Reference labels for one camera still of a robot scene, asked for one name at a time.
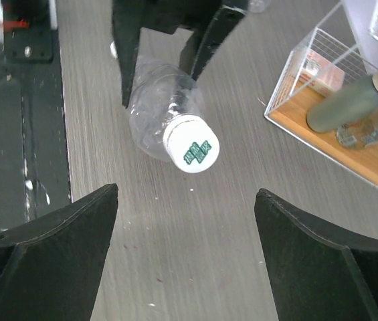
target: gray wood grain surface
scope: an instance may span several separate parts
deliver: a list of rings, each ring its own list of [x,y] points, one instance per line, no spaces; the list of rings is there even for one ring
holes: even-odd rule
[[[132,142],[110,0],[58,1],[74,198],[120,188],[93,320],[277,320],[254,218],[261,187],[378,238],[378,190],[263,117],[290,50],[335,2],[273,0],[229,36],[199,80],[221,155],[187,175]],[[177,63],[188,36],[145,30],[141,52]]]

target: bottle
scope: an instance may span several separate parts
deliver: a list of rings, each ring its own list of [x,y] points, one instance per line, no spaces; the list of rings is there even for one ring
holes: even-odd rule
[[[116,57],[114,43],[112,55]],[[204,101],[195,80],[177,66],[139,56],[128,105],[135,144],[151,157],[172,161],[186,173],[208,169],[219,141],[203,120]]]
[[[378,72],[349,84],[312,107],[306,122],[315,132],[328,132],[356,122],[378,108]]]
[[[265,11],[272,0],[250,0],[248,3],[248,11],[252,13],[262,13]]]
[[[378,109],[359,122],[345,124],[336,131],[340,145],[349,149],[360,149],[378,142]]]

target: wooden table surface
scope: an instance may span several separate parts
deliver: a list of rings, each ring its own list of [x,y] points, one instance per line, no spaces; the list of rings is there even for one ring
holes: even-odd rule
[[[272,0],[220,47],[199,85],[221,155],[198,175],[132,142],[109,52],[110,1],[57,1],[74,198],[120,188],[92,319],[277,320],[254,218],[258,189],[378,238],[378,190],[263,117],[290,50],[336,1]],[[177,63],[188,37],[144,30],[140,51]]]

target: green bottle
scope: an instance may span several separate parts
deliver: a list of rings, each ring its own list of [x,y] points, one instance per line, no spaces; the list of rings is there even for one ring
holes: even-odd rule
[[[378,72],[346,85],[312,107],[306,115],[306,122],[315,132],[329,132],[368,116],[376,108]]]

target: transparent plastic object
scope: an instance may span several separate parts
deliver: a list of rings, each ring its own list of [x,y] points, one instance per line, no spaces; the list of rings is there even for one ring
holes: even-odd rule
[[[177,66],[139,56],[128,105],[135,144],[149,156],[173,161],[186,173],[208,169],[219,142],[203,120],[205,102],[196,82]]]
[[[252,13],[261,13],[265,11],[272,0],[250,0],[248,3],[248,11]]]

